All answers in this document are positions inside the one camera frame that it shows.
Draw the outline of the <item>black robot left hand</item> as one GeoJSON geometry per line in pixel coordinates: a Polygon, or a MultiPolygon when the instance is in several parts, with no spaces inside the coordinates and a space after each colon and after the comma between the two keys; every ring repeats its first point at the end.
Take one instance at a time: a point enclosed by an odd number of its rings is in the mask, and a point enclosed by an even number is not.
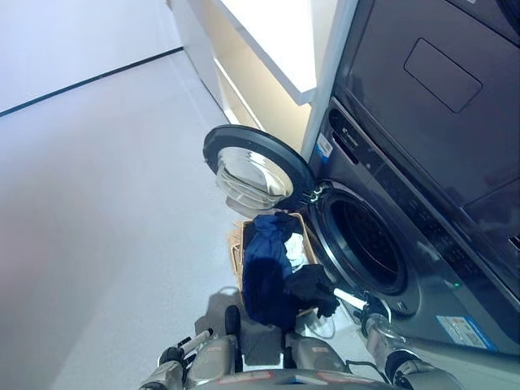
{"type": "Polygon", "coordinates": [[[206,343],[213,334],[213,328],[209,327],[201,333],[196,334],[194,337],[188,336],[177,344],[166,348],[158,358],[158,365],[161,366],[166,362],[175,361],[186,366],[193,361],[193,358],[187,358],[187,356],[206,343]]]}

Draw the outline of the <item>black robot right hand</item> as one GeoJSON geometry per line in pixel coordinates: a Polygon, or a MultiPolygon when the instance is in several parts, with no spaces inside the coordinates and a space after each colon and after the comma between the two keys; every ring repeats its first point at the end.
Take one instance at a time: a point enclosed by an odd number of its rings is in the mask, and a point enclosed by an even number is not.
{"type": "Polygon", "coordinates": [[[392,311],[388,303],[368,291],[352,294],[340,288],[333,288],[332,294],[344,303],[360,311],[363,319],[368,319],[370,316],[379,314],[386,318],[389,323],[392,322],[392,311]]]}

